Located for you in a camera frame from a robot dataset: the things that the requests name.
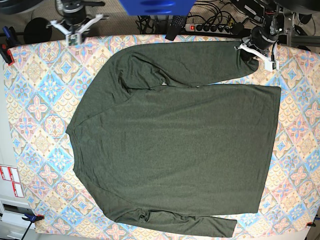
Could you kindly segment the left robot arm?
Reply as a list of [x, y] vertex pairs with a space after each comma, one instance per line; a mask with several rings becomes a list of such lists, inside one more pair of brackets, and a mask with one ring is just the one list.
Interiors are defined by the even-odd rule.
[[275, 0], [233, 0], [232, 4], [256, 23], [250, 35], [243, 37], [234, 49], [244, 61], [257, 57], [263, 61], [266, 71], [278, 70], [277, 42], [279, 36], [294, 30], [294, 13]]

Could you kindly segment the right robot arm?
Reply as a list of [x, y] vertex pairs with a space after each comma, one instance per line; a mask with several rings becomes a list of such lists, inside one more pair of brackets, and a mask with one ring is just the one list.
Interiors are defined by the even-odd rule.
[[46, 28], [54, 27], [65, 36], [66, 46], [81, 45], [95, 23], [106, 20], [108, 15], [98, 13], [95, 16], [87, 14], [87, 7], [103, 7], [103, 1], [87, 0], [56, 0], [55, 9], [61, 20], [51, 20]]

